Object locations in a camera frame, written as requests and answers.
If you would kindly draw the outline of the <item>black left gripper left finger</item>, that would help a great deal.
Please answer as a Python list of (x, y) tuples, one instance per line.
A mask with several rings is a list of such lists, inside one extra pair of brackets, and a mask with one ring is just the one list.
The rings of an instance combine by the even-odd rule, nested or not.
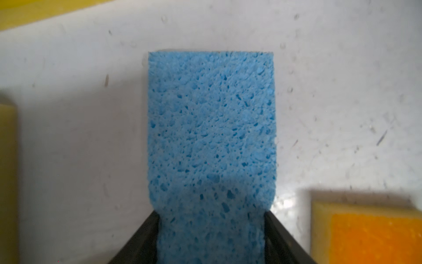
[(160, 216), (153, 211), (109, 264), (156, 264)]

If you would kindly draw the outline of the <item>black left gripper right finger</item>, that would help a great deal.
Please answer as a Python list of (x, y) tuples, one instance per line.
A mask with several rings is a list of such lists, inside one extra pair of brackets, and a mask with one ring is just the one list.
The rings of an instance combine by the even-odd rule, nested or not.
[(266, 264), (316, 264), (271, 211), (264, 220)]

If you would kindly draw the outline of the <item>green sponge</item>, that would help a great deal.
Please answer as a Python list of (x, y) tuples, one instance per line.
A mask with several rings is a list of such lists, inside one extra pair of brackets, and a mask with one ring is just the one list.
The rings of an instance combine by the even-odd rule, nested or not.
[(19, 263), (18, 117), (1, 104), (1, 263)]

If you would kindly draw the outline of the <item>light blue sponge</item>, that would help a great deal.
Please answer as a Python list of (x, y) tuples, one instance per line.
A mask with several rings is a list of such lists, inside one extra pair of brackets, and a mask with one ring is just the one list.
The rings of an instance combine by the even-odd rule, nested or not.
[(149, 197), (160, 264), (262, 264), (276, 180), (270, 52), (148, 55)]

